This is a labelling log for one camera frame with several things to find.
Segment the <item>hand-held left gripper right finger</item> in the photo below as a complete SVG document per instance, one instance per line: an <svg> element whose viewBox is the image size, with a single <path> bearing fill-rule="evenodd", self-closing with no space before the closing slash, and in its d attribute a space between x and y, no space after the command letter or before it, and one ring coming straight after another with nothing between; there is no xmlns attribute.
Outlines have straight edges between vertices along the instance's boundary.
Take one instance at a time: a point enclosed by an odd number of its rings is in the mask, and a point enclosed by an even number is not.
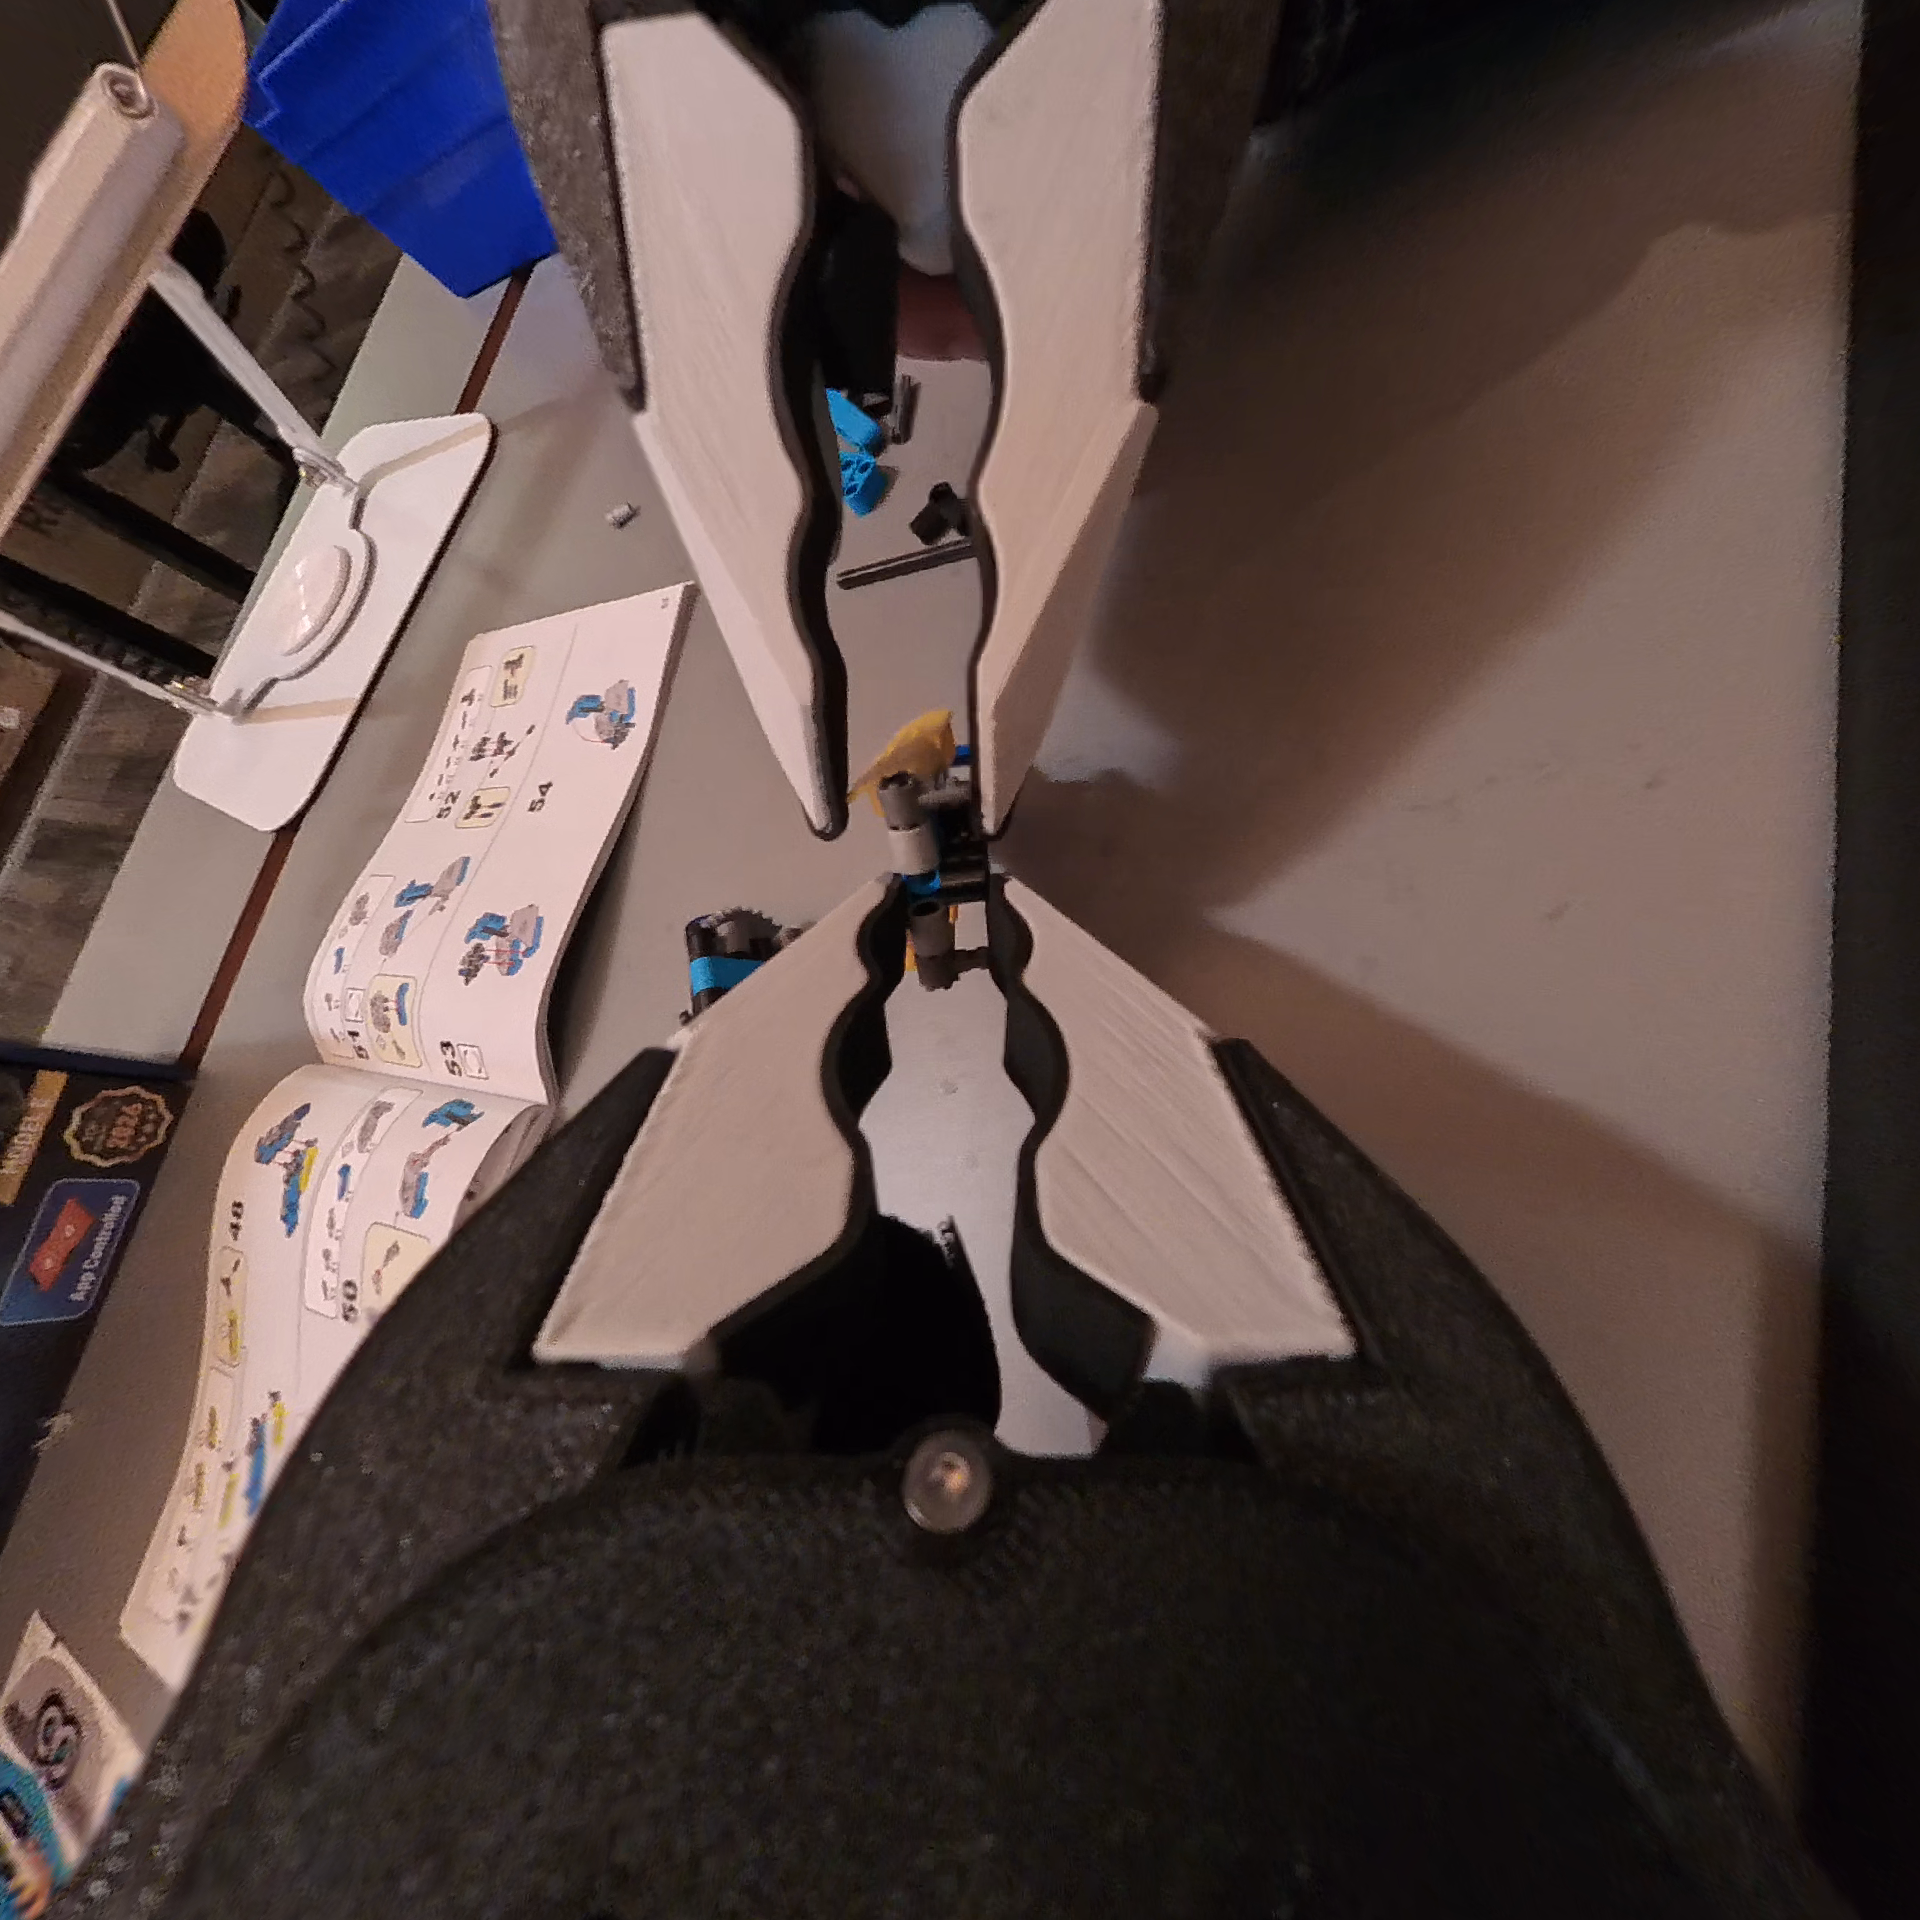
<svg viewBox="0 0 1920 1920"><path fill-rule="evenodd" d="M1022 880L1020 988L1064 1047L1064 1099L1034 1162L1050 1253L1140 1312L1133 1372L1350 1359L1323 1278L1217 1036Z"/></svg>

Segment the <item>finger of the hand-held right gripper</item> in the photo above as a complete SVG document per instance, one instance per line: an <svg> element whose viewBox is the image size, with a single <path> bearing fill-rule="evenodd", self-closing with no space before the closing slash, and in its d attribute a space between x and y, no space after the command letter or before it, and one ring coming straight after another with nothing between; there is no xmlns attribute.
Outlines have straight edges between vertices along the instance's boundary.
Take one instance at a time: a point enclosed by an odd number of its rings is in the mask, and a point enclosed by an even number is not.
<svg viewBox="0 0 1920 1920"><path fill-rule="evenodd" d="M1161 4L1038 4L950 124L955 238L997 322L971 486L990 572L971 663L982 818L1012 813L1040 754L1160 418L1140 349L1161 54Z"/></svg>
<svg viewBox="0 0 1920 1920"><path fill-rule="evenodd" d="M624 4L601 80L635 434L806 827L849 826L849 678L825 611L840 488L806 270L820 196L801 106L698 4Z"/></svg>

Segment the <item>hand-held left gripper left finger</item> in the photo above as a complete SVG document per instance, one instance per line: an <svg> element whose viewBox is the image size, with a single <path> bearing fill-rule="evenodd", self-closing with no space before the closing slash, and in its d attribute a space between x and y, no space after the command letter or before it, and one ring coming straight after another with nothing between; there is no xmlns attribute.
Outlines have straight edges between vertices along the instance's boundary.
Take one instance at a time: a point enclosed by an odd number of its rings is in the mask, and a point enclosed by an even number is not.
<svg viewBox="0 0 1920 1920"><path fill-rule="evenodd" d="M542 1324L542 1363L685 1372L852 1211L852 1119L828 1042L877 984L857 940L899 888L866 880L698 1014Z"/></svg>

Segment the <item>blue beam with black pins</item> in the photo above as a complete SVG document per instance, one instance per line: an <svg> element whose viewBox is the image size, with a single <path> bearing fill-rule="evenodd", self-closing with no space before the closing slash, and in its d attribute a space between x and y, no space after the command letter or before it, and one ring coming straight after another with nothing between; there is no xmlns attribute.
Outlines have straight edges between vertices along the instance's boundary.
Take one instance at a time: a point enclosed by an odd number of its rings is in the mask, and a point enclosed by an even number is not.
<svg viewBox="0 0 1920 1920"><path fill-rule="evenodd" d="M745 907L691 918L684 926L689 1020L729 996L747 975L765 966L793 934L793 928Z"/></svg>

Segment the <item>blue yellow brick assembly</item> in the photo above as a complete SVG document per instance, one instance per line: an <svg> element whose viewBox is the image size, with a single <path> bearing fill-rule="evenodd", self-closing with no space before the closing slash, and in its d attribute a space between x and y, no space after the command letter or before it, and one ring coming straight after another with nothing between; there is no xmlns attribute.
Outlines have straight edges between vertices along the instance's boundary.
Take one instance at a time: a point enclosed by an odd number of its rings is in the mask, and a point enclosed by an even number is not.
<svg viewBox="0 0 1920 1920"><path fill-rule="evenodd" d="M905 722L849 790L849 813L868 808L880 826L880 880L905 901L905 962L925 992L987 966L957 934L960 909L987 903L992 880L973 773L954 714L934 708Z"/></svg>

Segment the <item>grey desk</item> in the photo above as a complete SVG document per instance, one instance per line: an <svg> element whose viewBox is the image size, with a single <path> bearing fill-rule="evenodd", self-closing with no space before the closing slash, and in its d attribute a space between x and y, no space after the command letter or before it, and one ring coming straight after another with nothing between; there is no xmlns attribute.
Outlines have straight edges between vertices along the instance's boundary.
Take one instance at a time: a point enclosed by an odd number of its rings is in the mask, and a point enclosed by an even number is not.
<svg viewBox="0 0 1920 1920"><path fill-rule="evenodd" d="M1356 78L1245 156L1001 856L1245 1037L1500 1284L1802 1797L1841 386L1861 4L1602 4ZM138 1742L118 1615L185 1439L229 1142L466 642L685 580L558 261L460 534L297 829L4 1547ZM706 608L550 1004L576 1114L712 904L814 842Z"/></svg>

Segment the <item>person's right hand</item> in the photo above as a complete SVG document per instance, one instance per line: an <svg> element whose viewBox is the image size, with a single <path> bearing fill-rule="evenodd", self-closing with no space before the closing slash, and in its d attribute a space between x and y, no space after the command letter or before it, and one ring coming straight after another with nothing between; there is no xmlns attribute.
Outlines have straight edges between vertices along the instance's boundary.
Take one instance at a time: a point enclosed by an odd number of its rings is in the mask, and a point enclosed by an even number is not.
<svg viewBox="0 0 1920 1920"><path fill-rule="evenodd" d="M980 364L980 330L950 274L924 274L905 263L896 278L896 349L928 364Z"/></svg>

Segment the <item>blue storage bin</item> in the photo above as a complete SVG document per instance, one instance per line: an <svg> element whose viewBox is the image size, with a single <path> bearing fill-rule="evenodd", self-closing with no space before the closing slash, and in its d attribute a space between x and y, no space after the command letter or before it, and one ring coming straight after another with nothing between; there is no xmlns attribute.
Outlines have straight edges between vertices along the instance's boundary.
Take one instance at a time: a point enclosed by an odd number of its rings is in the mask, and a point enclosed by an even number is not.
<svg viewBox="0 0 1920 1920"><path fill-rule="evenodd" d="M558 250L484 3L278 3L245 118L457 298Z"/></svg>

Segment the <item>blue angled beam brick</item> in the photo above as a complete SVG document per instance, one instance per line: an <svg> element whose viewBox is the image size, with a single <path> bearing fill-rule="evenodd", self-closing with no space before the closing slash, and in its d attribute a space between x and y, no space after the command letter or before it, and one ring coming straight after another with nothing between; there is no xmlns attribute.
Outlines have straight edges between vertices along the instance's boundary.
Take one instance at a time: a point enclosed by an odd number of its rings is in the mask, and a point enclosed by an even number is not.
<svg viewBox="0 0 1920 1920"><path fill-rule="evenodd" d="M894 485L894 471L884 464L888 422L849 391L828 389L825 399L836 438L843 504L857 519L866 519L875 514Z"/></svg>

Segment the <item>black axle rod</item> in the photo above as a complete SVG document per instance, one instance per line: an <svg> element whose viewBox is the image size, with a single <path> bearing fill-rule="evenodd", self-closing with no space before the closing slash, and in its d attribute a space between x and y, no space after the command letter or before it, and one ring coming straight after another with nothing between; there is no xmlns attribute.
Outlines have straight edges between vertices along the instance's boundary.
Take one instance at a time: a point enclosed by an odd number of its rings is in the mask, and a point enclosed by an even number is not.
<svg viewBox="0 0 1920 1920"><path fill-rule="evenodd" d="M950 482L938 482L905 523L908 546L875 560L840 567L833 582L843 591L894 586L932 570L977 562L969 503Z"/></svg>

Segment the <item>open instruction booklet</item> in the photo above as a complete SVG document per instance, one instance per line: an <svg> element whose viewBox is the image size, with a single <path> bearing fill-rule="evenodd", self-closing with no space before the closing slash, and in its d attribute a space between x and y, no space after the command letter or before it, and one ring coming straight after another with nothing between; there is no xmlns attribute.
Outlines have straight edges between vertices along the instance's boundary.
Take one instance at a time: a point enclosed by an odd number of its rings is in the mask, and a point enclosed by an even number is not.
<svg viewBox="0 0 1920 1920"><path fill-rule="evenodd" d="M675 582L469 642L304 978L320 1060L232 1140L200 1386L122 1639L178 1694L256 1516L378 1318L542 1140L546 1004L657 744Z"/></svg>

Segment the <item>dark blue toy box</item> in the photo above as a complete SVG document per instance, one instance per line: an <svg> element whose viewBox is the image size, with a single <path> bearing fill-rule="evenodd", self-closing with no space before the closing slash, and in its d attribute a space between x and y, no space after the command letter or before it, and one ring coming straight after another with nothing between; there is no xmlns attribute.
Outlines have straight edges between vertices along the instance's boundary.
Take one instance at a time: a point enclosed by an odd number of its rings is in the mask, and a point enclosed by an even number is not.
<svg viewBox="0 0 1920 1920"><path fill-rule="evenodd" d="M3 1045L3 1532L11 1533L192 1079Z"/></svg>

